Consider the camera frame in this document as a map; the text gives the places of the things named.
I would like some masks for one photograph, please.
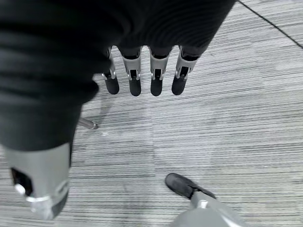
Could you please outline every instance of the black rubber fingertip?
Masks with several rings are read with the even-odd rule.
[[[117,77],[114,79],[111,79],[110,77],[107,78],[107,80],[105,80],[105,84],[109,93],[112,95],[118,94],[120,87]]]
[[[182,78],[177,79],[176,77],[174,77],[174,81],[171,86],[172,93],[177,96],[181,95],[182,92],[184,91],[185,84],[186,84],[186,80]]]
[[[151,80],[151,93],[153,96],[159,96],[162,92],[162,82],[159,78]]]
[[[130,80],[129,81],[129,90],[133,96],[138,96],[141,94],[141,82],[140,80]]]

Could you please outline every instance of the striped carpet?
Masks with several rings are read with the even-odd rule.
[[[303,1],[245,0],[303,44]],[[170,172],[214,192],[254,227],[303,226],[303,51],[236,3],[180,96],[171,92],[174,48],[159,97],[129,93],[113,49],[118,95],[83,108],[99,129],[78,127],[71,190],[60,216],[42,221],[14,192],[0,152],[0,227],[161,227],[188,201],[164,185]]]

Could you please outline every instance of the metal leg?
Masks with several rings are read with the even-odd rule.
[[[92,121],[89,121],[83,117],[81,117],[78,121],[78,125],[81,125],[87,129],[97,129],[98,128],[98,124],[92,122]]]

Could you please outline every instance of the metal joint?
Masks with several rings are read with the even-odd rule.
[[[140,80],[140,71],[141,71],[141,57],[139,56],[136,59],[127,59],[125,57],[123,58],[123,62],[125,65],[125,71],[127,73],[128,79],[133,80],[136,78],[136,80]],[[136,71],[136,76],[134,77],[132,75],[132,70]]]
[[[155,71],[161,70],[160,80],[163,80],[163,75],[166,71],[167,62],[169,60],[169,55],[166,58],[158,59],[152,55],[151,51],[151,78],[155,80]]]
[[[184,67],[184,68],[187,68],[187,73],[186,73],[184,79],[187,79],[189,76],[189,73],[194,69],[194,66],[195,66],[196,62],[198,61],[198,59],[194,60],[194,61],[186,61],[182,58],[181,53],[182,53],[182,47],[180,48],[180,52],[179,52],[179,56],[178,56],[175,77],[178,79],[180,78],[182,67]]]
[[[97,73],[96,75],[101,75],[103,80],[107,80],[107,78],[110,76],[111,79],[115,79],[116,78],[116,68],[115,68],[115,64],[114,64],[114,60],[113,60],[113,55],[111,52],[111,48],[108,48],[108,59],[110,60],[111,64],[110,64],[110,68],[109,68],[109,74],[107,73]]]

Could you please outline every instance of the black fabric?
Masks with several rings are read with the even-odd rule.
[[[136,59],[140,56],[140,53],[141,53],[140,46],[131,47],[131,48],[119,46],[118,48],[119,48],[119,51],[122,54],[122,56],[127,59]]]
[[[206,51],[207,46],[195,47],[195,46],[183,46],[181,56],[184,60],[195,61],[197,60],[204,51]]]
[[[207,46],[234,0],[0,0],[0,143],[71,142],[118,45]]]
[[[170,51],[172,49],[172,46],[167,46],[167,47],[155,47],[155,46],[150,46],[151,54],[158,59],[166,58]]]

